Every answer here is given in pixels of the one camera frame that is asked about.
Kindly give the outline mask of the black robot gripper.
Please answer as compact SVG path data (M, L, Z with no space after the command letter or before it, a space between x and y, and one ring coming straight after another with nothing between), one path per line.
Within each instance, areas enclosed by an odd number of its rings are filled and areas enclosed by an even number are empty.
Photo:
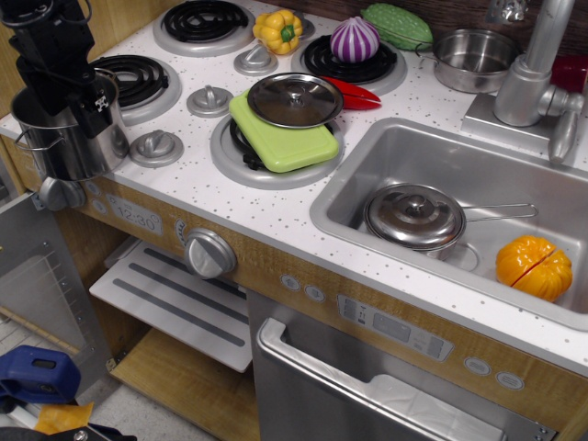
M3 1L1 23L12 29L17 70L37 102L54 116L69 108L87 138L113 121L104 86L87 60L95 45L93 9L77 1Z

